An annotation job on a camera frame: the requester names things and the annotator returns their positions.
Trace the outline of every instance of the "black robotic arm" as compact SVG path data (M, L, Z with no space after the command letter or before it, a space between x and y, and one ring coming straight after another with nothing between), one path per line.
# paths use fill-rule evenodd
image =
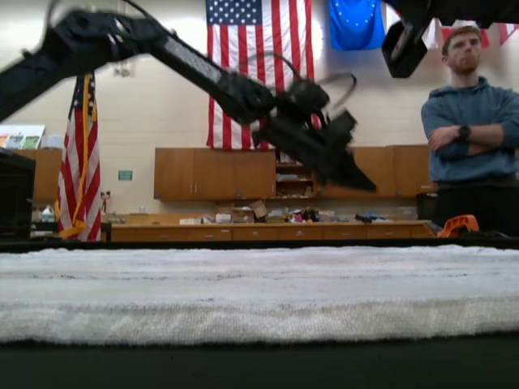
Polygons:
M319 84L297 75L286 91L271 91L237 71L222 69L145 10L125 1L143 17L73 10L50 26L54 1L41 47L25 52L23 59L0 72L0 122L66 78L150 54L206 91L237 123L261 121L253 132L254 143L268 142L300 161L321 185L376 190L347 150L356 121L347 110L334 119L325 115L329 97ZM320 118L319 129L312 115Z

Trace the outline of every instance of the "young man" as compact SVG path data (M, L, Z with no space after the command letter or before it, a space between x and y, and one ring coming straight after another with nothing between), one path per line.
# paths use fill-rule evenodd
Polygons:
M474 215L482 231L519 236L519 95L478 75L481 34L456 29L442 60L452 84L436 89L422 107L431 180L438 186L435 221Z

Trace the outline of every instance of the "blue flag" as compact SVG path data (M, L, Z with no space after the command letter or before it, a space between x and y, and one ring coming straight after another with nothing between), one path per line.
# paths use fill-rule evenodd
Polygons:
M337 50L379 49L385 38L381 0L329 0L330 37Z

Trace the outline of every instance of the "black watch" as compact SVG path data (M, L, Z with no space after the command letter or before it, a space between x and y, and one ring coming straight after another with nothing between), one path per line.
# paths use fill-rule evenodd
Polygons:
M460 129L457 131L458 139L465 141L467 138L469 138L470 135L470 127L468 126L461 126Z

